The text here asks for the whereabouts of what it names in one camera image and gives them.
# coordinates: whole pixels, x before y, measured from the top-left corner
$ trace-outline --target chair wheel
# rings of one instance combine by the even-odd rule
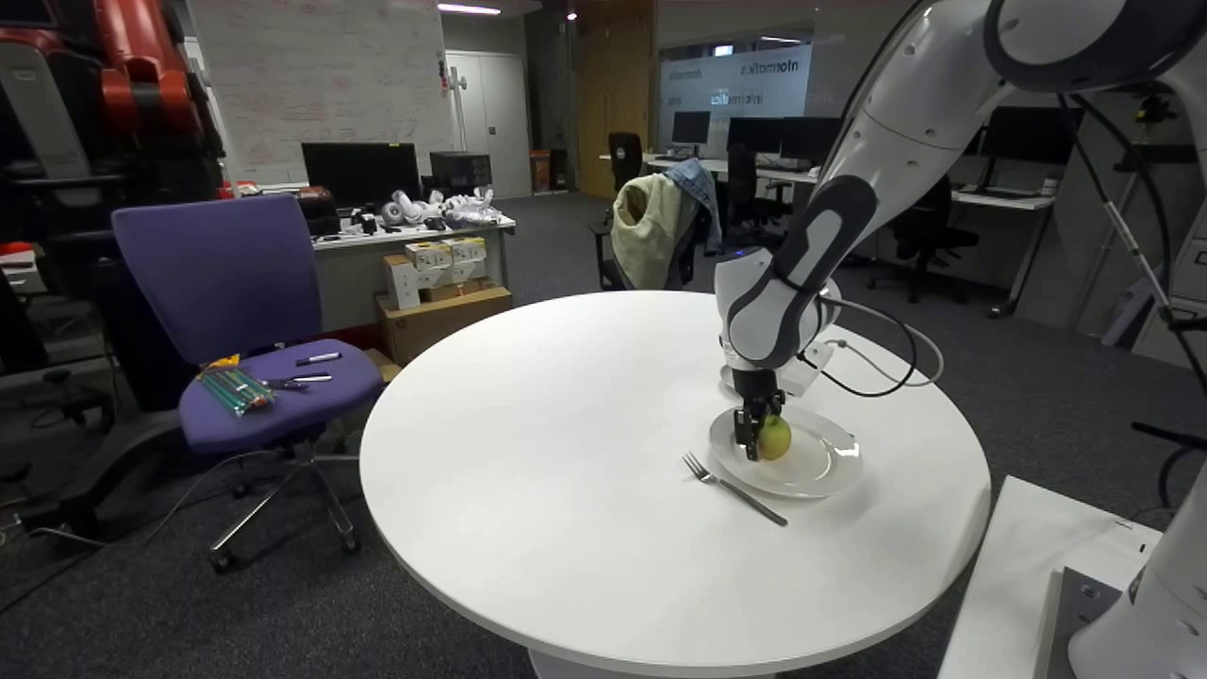
[[[231,572],[231,570],[238,570],[238,558],[231,550],[210,550],[210,570]]]

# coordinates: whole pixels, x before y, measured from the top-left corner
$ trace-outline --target floor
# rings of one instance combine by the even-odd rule
[[[507,209],[519,223],[510,240],[518,301],[596,289],[587,228],[605,218],[605,201],[531,194]],[[1163,528],[1169,512],[1155,477],[1169,445],[1127,421],[1199,430],[1205,394],[1189,372],[1069,331],[993,321],[984,313],[993,297],[910,305],[893,282],[866,289],[866,275],[875,267],[846,267],[839,282],[849,297],[889,310],[942,343],[942,388],[973,421],[996,484],[1022,476]],[[896,347],[889,328],[851,313],[846,324]],[[33,460],[29,486],[54,491],[98,435],[33,430],[29,418],[0,411],[0,460]],[[162,463],[151,486],[132,477],[126,501],[114,501],[111,512],[126,518],[127,530],[93,555],[0,528],[0,676],[531,676],[518,646],[429,601],[396,570],[384,543],[343,555],[311,494],[287,497],[277,519],[244,540],[241,550],[257,563],[216,577],[204,545],[251,497],[231,497],[233,466],[199,476],[180,451],[165,460],[172,463]],[[189,484],[184,510],[156,530]],[[353,497],[353,466],[343,471],[343,486]],[[791,676],[937,676],[958,590],[963,585],[893,639]]]

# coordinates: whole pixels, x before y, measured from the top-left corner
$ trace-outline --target table leg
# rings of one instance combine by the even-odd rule
[[[1047,223],[1052,223],[1052,208],[1046,208],[1046,218],[1042,218],[1039,228],[1028,233],[1028,243],[1026,243],[1026,256],[1022,256],[1022,265],[1020,265],[1020,272],[1016,272],[1011,295],[1008,295],[998,305],[993,305],[987,316],[1011,316],[1011,313],[1020,310],[1020,297],[1022,297],[1022,289],[1026,289],[1026,277],[1028,277],[1028,272],[1034,272],[1034,260],[1042,256],[1042,243],[1046,243],[1046,237],[1047,237]]]
[[[654,679],[654,676],[627,676],[627,672],[599,672],[585,662],[570,662],[547,653],[527,647],[537,679]]]

